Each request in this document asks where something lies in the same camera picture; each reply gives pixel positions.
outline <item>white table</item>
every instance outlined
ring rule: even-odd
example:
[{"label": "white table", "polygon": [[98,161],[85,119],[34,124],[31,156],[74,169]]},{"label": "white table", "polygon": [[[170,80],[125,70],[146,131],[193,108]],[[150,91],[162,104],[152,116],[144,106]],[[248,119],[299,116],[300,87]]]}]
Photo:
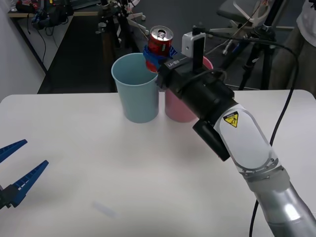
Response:
[{"label": "white table", "polygon": [[[288,91],[236,92],[270,138]],[[117,94],[14,95],[0,104],[0,147],[28,144],[0,165],[3,187],[49,165],[16,209],[0,210],[1,237],[245,237],[255,197],[231,159],[159,116],[135,124]],[[295,91],[275,150],[312,211],[316,101]],[[92,207],[97,201],[115,218]],[[272,236],[261,209],[254,237]]]}]

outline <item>white wall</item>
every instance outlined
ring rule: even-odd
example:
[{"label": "white wall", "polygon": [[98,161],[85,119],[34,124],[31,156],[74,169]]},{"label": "white wall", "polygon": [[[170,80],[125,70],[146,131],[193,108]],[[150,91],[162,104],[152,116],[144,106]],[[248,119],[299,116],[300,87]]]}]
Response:
[{"label": "white wall", "polygon": [[[45,77],[35,57],[7,16],[8,11],[9,0],[0,0],[0,101],[12,94],[36,94]],[[26,30],[26,19],[19,22],[34,49],[42,58],[44,44],[37,31],[32,29],[31,19],[29,19],[30,35]],[[54,36],[58,45],[63,39],[68,25],[55,28]],[[57,48],[52,38],[47,37],[44,31],[40,32],[46,41],[44,64],[48,69]]]}]

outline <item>warning label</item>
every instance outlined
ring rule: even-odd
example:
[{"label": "warning label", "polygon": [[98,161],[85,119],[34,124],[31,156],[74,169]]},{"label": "warning label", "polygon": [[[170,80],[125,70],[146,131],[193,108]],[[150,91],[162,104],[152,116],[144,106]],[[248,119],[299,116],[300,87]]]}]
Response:
[{"label": "warning label", "polygon": [[233,112],[232,114],[226,115],[223,119],[233,127],[237,127],[238,124],[238,112]]}]

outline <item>soda can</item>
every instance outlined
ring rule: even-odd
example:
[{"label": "soda can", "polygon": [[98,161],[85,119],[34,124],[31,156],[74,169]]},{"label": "soda can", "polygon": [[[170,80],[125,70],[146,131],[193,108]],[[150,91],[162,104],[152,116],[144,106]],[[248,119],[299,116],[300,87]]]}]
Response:
[{"label": "soda can", "polygon": [[[148,50],[155,55],[168,57],[173,32],[165,26],[154,26],[150,30],[150,38],[148,40]],[[146,61],[146,66],[149,71],[157,73],[157,69],[151,62]]]}]

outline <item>plastic cup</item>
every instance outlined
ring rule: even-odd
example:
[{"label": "plastic cup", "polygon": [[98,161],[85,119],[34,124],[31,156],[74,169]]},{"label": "plastic cup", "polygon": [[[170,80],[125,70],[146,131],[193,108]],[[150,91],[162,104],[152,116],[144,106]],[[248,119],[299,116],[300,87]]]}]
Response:
[{"label": "plastic cup", "polygon": [[[212,63],[206,58],[203,58],[203,64],[208,69],[213,69]],[[165,113],[174,121],[177,122],[191,122],[197,117],[191,110],[176,97],[170,90],[165,92]]]},{"label": "plastic cup", "polygon": [[159,112],[157,74],[148,71],[142,53],[119,58],[112,66],[112,76],[126,118],[135,123],[153,120]]}]

